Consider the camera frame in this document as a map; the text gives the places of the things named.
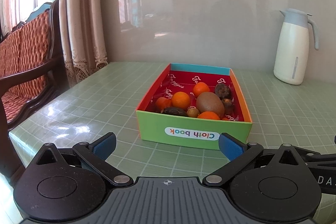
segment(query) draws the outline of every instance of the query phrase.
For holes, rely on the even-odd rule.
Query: white thermos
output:
[[[280,11],[285,20],[282,24],[274,75],[283,82],[300,85],[305,76],[309,53],[308,23],[314,33],[314,46],[319,49],[319,36],[315,22],[305,12],[296,9]]]

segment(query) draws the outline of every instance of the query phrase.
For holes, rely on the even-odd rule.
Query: blue box side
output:
[[[213,75],[230,75],[230,68],[213,67],[204,65],[171,63],[171,70],[209,73]]]

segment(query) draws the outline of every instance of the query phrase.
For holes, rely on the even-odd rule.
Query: orange cushion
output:
[[[20,97],[9,91],[1,97],[1,100],[5,108],[7,122],[12,120],[19,113],[24,103],[27,102],[26,98]]]
[[[18,72],[21,40],[21,30],[19,29],[9,34],[8,37],[0,43],[0,53],[4,68],[4,74],[1,75],[2,77]]]
[[[38,15],[25,24],[21,31],[20,54],[18,71],[26,71],[41,65],[48,54],[50,39],[49,12]],[[33,99],[38,96],[46,86],[46,77],[43,75],[32,81],[17,85],[12,92],[20,97]]]
[[[5,42],[3,41],[0,43],[0,77],[5,76],[5,56],[6,56],[6,51],[5,51]]]

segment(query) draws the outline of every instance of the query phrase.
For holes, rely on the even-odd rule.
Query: floor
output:
[[[13,200],[13,188],[7,183],[5,177],[0,174],[0,223],[18,224],[22,217]]]

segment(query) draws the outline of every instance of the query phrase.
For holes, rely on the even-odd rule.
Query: blue gripper pad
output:
[[[89,149],[102,160],[106,160],[117,145],[117,138],[113,132],[109,132],[89,145]]]
[[[233,137],[229,137],[227,133],[222,133],[219,136],[218,146],[219,150],[226,156],[230,161],[239,157],[245,152],[245,149],[240,144],[244,145],[240,141],[236,140]]]

